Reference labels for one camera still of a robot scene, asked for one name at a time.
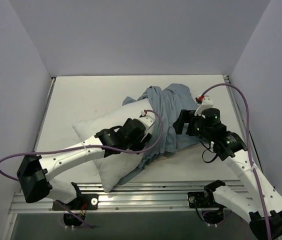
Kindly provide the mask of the blue grey pillowcase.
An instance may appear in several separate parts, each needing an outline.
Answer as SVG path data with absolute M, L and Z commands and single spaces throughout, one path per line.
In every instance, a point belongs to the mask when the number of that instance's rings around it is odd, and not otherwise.
M 186 85 L 172 83 L 165 89 L 161 89 L 159 86 L 150 86 L 138 99 L 126 97 L 122 105 L 128 105 L 144 99 L 149 101 L 151 109 L 158 113 L 162 119 L 162 138 L 151 150 L 143 154 L 141 162 L 130 173 L 119 180 L 119 185 L 123 185 L 133 179 L 145 169 L 146 165 L 151 164 L 160 157 L 170 157 L 178 150 L 200 143 L 194 136 L 188 136 L 185 133 L 177 135 L 173 128 L 173 123 L 178 119 L 181 110 L 195 111 L 198 108 L 197 103 L 192 98 L 190 89 Z

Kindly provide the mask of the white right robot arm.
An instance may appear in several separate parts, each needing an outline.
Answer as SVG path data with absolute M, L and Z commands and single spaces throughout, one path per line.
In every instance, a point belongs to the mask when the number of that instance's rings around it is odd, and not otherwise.
M 244 219 L 259 240 L 274 240 L 282 235 L 282 196 L 270 184 L 255 163 L 249 161 L 248 148 L 235 132 L 221 123 L 220 110 L 207 108 L 200 116 L 193 110 L 181 110 L 173 123 L 175 132 L 185 132 L 212 144 L 213 151 L 239 178 L 251 196 L 247 199 L 216 180 L 204 187 L 208 206 L 222 205 Z

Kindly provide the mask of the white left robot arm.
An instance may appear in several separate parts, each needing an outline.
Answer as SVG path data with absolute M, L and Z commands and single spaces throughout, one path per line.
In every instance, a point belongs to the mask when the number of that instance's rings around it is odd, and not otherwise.
M 78 185 L 57 180 L 56 176 L 88 161 L 143 150 L 152 137 L 149 130 L 154 122 L 150 116 L 128 118 L 123 125 L 102 129 L 62 152 L 25 155 L 17 171 L 25 201 L 36 203 L 50 198 L 71 210 L 78 209 L 84 200 Z

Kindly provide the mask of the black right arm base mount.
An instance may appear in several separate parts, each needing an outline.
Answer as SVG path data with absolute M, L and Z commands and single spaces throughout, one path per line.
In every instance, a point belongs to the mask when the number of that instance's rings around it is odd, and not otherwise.
M 187 193 L 188 206 L 191 209 L 195 208 L 221 208 L 222 206 L 218 203 L 215 203 L 207 196 L 205 196 L 204 191 L 192 191 Z

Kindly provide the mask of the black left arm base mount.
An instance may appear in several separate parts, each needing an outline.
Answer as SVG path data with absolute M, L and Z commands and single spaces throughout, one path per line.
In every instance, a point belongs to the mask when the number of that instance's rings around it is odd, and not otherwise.
M 84 193 L 79 199 L 75 199 L 70 203 L 64 204 L 72 211 L 81 210 L 97 210 L 99 204 L 99 195 L 97 193 Z

